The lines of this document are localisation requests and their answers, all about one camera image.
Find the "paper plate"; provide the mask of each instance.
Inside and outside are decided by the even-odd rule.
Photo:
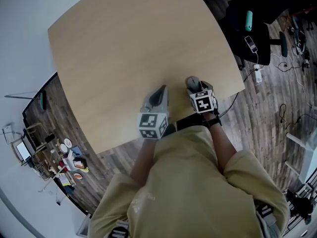
[[[72,146],[72,143],[71,143],[71,141],[70,141],[68,138],[64,139],[64,144],[65,144],[68,148],[71,148],[71,146]]]
[[[68,148],[66,145],[64,144],[60,144],[59,148],[61,149],[62,152],[67,153],[68,152]]]
[[[88,167],[86,167],[85,169],[80,169],[82,172],[84,172],[84,173],[88,173],[89,172],[89,168]]]

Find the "sleeve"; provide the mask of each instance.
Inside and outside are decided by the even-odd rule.
[[[252,195],[255,201],[270,205],[279,230],[285,231],[290,215],[286,198],[253,153],[237,152],[227,163],[223,175],[229,184]]]
[[[128,208],[138,190],[139,186],[130,177],[114,175],[91,218],[88,237],[104,238],[115,227],[117,220],[126,221]]]

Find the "black chair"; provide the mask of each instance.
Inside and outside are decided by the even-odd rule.
[[[280,45],[282,55],[287,57],[285,35],[279,32],[280,39],[270,39],[268,27],[284,10],[298,0],[232,0],[226,10],[226,16],[219,22],[232,52],[241,60],[269,65],[270,46]],[[252,29],[246,31],[246,15],[251,11]],[[257,54],[252,53],[245,41],[250,36],[256,45]]]

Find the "beige t-shirt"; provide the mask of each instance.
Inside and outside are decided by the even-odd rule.
[[[123,220],[133,238],[260,238],[255,201],[273,207],[283,233],[288,204],[254,154],[236,153],[222,175],[210,132],[193,126],[157,142],[144,187],[122,174],[113,177],[88,237],[103,238]]]

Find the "table top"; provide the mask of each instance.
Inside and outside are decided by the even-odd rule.
[[[96,153],[138,136],[144,97],[167,85],[172,121],[193,113],[185,79],[221,100],[244,89],[237,63],[203,0],[81,0],[49,28],[59,78]]]

